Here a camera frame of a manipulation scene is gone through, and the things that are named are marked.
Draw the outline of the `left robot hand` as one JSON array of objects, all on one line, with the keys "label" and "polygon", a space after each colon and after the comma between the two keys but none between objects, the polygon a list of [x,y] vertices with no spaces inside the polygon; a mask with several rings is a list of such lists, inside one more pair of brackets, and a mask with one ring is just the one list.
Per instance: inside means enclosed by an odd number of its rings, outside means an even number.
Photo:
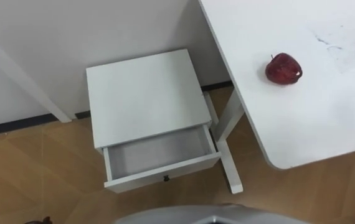
[{"label": "left robot hand", "polygon": [[33,220],[26,222],[25,224],[53,224],[50,217],[45,217],[42,220]]}]

